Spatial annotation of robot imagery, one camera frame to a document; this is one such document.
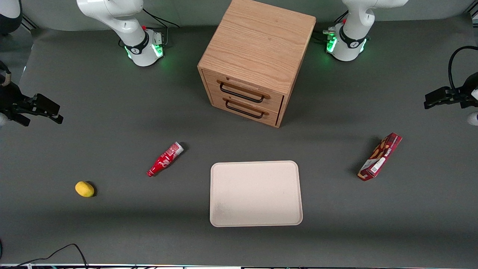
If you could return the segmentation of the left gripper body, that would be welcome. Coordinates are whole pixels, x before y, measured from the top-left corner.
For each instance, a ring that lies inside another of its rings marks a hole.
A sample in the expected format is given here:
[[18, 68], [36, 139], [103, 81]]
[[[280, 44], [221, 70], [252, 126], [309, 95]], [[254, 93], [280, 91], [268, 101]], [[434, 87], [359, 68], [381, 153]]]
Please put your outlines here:
[[478, 88], [478, 72], [470, 75], [462, 86], [452, 86], [454, 93], [453, 101], [460, 103], [462, 109], [467, 107], [478, 107], [477, 100], [477, 88]]

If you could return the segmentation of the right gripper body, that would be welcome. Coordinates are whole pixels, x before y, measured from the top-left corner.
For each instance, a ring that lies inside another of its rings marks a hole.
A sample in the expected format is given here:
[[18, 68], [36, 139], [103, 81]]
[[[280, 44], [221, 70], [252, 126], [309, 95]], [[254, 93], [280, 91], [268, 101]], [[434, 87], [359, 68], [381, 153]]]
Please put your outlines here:
[[22, 94], [19, 87], [14, 83], [0, 87], [0, 110], [1, 124], [7, 121], [15, 121], [22, 126], [29, 126], [30, 119], [22, 114], [32, 114], [34, 96], [29, 97]]

